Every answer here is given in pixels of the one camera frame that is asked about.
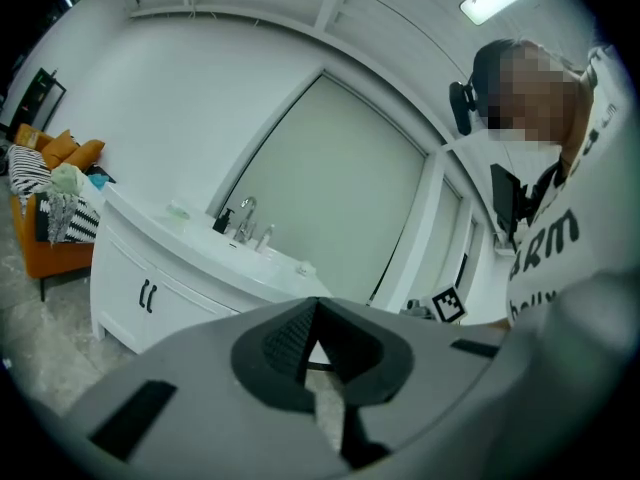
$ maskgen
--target black headphones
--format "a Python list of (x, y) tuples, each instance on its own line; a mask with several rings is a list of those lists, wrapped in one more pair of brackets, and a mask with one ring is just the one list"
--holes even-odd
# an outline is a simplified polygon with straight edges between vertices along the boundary
[(469, 135), (471, 133), (469, 112), (475, 112), (477, 108), (476, 101), (473, 98), (471, 80), (467, 85), (462, 85), (460, 82), (453, 82), (449, 85), (449, 103), (456, 119), (458, 131), (462, 135)]

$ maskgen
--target soap dispenser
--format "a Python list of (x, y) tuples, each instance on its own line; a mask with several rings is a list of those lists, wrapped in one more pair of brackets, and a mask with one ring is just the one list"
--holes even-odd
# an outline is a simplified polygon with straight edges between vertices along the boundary
[(216, 219), (216, 222), (213, 224), (213, 230), (224, 235), (224, 232), (227, 230), (227, 226), (229, 225), (232, 213), (235, 212), (231, 208), (227, 208), (227, 213)]

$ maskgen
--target white t-shirt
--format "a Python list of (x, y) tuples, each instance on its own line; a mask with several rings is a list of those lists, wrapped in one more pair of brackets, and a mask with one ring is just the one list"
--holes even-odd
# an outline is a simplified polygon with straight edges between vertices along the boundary
[(633, 84), (613, 47), (590, 52), (587, 134), (566, 181), (553, 180), (516, 253), (507, 287), (511, 325), (598, 271), (640, 265), (640, 120)]

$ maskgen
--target chrome faucet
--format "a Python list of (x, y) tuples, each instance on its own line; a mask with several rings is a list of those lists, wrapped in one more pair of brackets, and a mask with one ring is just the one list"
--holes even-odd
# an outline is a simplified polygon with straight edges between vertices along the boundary
[(253, 231), (256, 227), (255, 222), (251, 222), (251, 217), (253, 216), (253, 212), (256, 211), (256, 206), (258, 206), (258, 201), (256, 201), (255, 197), (249, 196), (244, 201), (242, 201), (242, 203), (240, 203), (240, 207), (244, 208), (248, 204), (251, 206), (249, 206), (249, 211), (247, 212), (247, 216), (240, 223), (240, 225), (238, 226), (238, 230), (236, 231), (236, 234), (233, 236), (233, 239), (236, 242), (240, 242), (241, 244), (246, 244), (249, 240), (251, 240), (251, 237), (253, 236)]

